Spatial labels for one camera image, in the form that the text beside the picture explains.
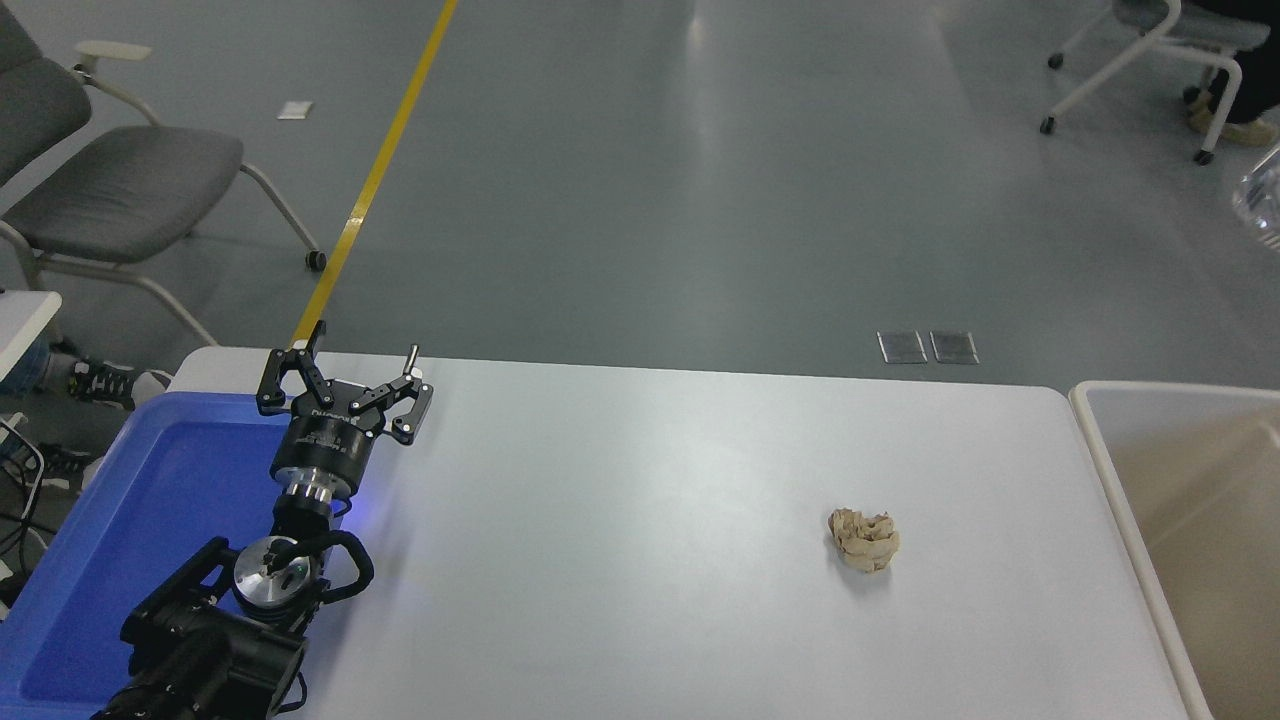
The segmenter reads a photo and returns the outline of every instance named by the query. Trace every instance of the yellow floor line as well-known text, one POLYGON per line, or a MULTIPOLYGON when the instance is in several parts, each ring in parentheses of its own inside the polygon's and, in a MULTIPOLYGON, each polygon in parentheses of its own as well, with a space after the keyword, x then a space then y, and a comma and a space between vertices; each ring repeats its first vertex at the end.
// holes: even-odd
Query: yellow floor line
POLYGON ((334 286, 338 284, 338 275, 342 274, 342 266, 347 263, 351 247, 356 245, 356 236, 360 234, 360 227, 365 223, 369 206, 374 204, 374 196, 378 195, 378 187, 383 183, 387 167, 390 165, 392 156, 396 155, 396 147, 399 145, 401 136, 404 135, 404 126, 408 123, 408 117, 413 113, 413 105, 422 91, 422 83, 426 82, 426 73, 431 70, 431 63, 435 61, 435 54, 440 50, 440 42, 444 40, 444 32, 449 28, 449 19, 453 18, 453 9, 457 5, 458 0, 445 0, 444 8, 440 9, 440 15, 435 19, 435 27, 431 28, 431 37, 426 41, 422 56, 417 60, 417 68, 413 69, 413 77, 408 81, 408 87, 401 99, 399 109, 396 110, 396 119, 392 120, 392 127, 387 131, 383 146, 378 151, 378 158, 374 159, 374 167, 369 170, 365 187, 360 190, 356 206, 352 208, 351 215, 347 218, 347 224, 342 228, 338 245, 329 256, 329 265, 320 277, 315 292, 311 293, 311 300, 307 301, 307 309, 302 313, 298 327, 293 331, 294 342, 311 337, 311 329, 324 313, 334 286))

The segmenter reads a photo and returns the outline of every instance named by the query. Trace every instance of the jeans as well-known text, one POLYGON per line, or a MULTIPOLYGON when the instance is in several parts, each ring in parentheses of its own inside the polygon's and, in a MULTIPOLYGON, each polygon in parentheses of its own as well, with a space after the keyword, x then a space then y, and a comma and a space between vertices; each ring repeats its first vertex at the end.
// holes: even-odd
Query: jeans
MULTIPOLYGON (((1243 81, 1240 91, 1226 115, 1229 123, 1249 123, 1258 119, 1263 111, 1280 105, 1280 3, 1268 0, 1196 0, 1196 4, 1211 13, 1253 20, 1271 26, 1267 41, 1253 50, 1235 54, 1240 64, 1243 81)), ((1210 110, 1217 111, 1217 99, 1226 90, 1226 70, 1220 70, 1210 86, 1213 101, 1210 110)))
POLYGON ((9 374, 0 379, 0 395, 22 397, 40 384, 49 365, 49 343, 37 340, 23 352, 9 374))

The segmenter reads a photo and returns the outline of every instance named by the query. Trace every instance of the white table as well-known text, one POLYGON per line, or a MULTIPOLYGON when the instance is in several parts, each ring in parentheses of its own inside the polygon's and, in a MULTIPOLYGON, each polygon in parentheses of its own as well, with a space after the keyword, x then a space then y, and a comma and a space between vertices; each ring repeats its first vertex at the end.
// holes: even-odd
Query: white table
MULTIPOLYGON (((198 350, 173 388, 252 392, 264 359, 198 350)), ((419 366, 435 402, 355 498, 378 577, 312 625, 305 717, 1185 717, 1053 391, 419 366), (888 570, 836 559, 841 506, 895 516, 888 570)))
POLYGON ((56 292, 0 292, 0 378, 9 374, 61 305, 63 296, 56 292))

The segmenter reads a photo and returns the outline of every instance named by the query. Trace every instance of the robotic arm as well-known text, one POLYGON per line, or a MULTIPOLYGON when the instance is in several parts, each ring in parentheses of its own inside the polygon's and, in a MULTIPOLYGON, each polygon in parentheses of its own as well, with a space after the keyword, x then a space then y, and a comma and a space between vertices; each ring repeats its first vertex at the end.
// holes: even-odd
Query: robotic arm
POLYGON ((306 653, 307 625, 321 605, 374 579, 360 538, 333 529, 330 503, 360 491, 379 436, 412 445, 433 393, 413 366, 416 345, 401 375, 376 388, 325 379, 315 364, 323 336, 320 322, 305 347, 273 350, 259 386, 259 413, 292 415, 271 461, 283 492, 270 533, 239 551, 227 538, 210 539, 133 610, 120 630, 134 648, 132 679, 95 720, 262 720, 301 705, 283 700, 306 653), (306 391, 285 407, 280 383, 293 370, 306 391), (407 398, 410 410, 388 424, 387 413, 407 398), (337 546, 358 577, 334 588, 324 564, 337 546), (227 592, 243 615, 218 607, 227 592))

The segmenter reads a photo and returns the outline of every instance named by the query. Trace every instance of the caster wheel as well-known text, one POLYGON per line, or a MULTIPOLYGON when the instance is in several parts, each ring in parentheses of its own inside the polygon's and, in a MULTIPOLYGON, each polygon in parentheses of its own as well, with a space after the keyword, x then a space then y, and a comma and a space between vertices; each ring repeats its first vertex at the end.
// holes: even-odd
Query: caster wheel
POLYGON ((307 252, 308 270, 319 273, 320 270, 324 270, 325 265, 328 264, 329 264, 329 256, 325 255, 324 252, 320 252, 319 250, 312 250, 311 252, 307 252))

